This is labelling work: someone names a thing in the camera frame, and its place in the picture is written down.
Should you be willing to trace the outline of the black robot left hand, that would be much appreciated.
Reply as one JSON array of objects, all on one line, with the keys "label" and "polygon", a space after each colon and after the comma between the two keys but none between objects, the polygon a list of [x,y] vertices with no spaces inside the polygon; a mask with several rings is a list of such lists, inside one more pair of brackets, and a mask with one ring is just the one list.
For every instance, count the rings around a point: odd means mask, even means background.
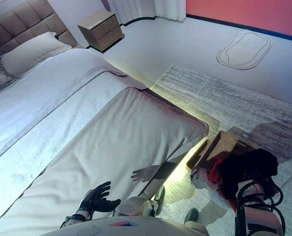
[{"label": "black robot left hand", "polygon": [[93,190],[90,190],[85,198],[81,201],[79,211],[87,211],[90,216],[95,211],[97,212],[112,212],[121,203],[120,199],[107,200],[106,197],[109,195],[110,181],[107,181]]}]

